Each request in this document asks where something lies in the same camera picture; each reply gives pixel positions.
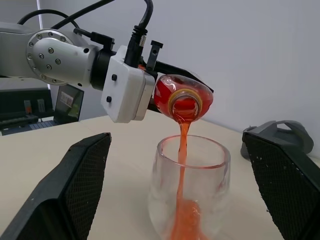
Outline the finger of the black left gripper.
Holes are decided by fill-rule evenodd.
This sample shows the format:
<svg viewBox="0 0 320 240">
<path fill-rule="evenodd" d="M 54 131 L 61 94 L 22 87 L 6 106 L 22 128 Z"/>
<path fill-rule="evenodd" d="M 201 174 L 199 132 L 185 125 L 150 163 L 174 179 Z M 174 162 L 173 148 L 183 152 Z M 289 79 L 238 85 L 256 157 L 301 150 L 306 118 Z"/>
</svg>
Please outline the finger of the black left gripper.
<svg viewBox="0 0 320 240">
<path fill-rule="evenodd" d="M 209 87 L 208 85 L 206 85 L 202 80 L 200 80 L 200 78 L 198 76 L 196 76 L 195 73 L 191 73 L 188 70 L 185 70 L 185 69 L 182 69 L 182 68 L 164 63 L 164 62 L 160 62 L 160 61 L 157 61 L 155 63 L 154 70 L 157 73 L 162 73 L 165 75 L 181 75 L 181 76 L 193 79 L 193 80 L 205 85 L 206 87 L 208 87 L 212 93 L 214 92 L 214 90 L 211 87 Z"/>
<path fill-rule="evenodd" d="M 155 100 L 153 98 L 150 99 L 147 109 L 150 111 L 158 111 L 159 110 L 156 103 L 155 103 Z"/>
</svg>

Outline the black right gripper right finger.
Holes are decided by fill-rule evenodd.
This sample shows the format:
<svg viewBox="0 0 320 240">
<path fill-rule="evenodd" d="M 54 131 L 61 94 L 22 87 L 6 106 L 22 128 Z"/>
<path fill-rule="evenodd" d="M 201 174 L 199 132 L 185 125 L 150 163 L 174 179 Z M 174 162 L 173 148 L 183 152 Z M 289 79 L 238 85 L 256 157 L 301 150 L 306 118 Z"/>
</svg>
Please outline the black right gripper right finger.
<svg viewBox="0 0 320 240">
<path fill-rule="evenodd" d="M 285 240 L 320 238 L 320 168 L 297 146 L 244 132 L 255 181 Z"/>
</svg>

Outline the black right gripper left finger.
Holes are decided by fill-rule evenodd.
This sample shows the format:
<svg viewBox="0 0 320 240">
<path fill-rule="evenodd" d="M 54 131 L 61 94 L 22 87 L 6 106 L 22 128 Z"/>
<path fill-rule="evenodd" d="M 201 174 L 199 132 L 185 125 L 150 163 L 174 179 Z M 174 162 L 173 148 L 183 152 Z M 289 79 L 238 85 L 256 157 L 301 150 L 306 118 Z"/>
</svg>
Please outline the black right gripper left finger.
<svg viewBox="0 0 320 240">
<path fill-rule="evenodd" d="M 109 132 L 73 144 L 34 188 L 2 240 L 86 240 L 100 201 Z"/>
</svg>

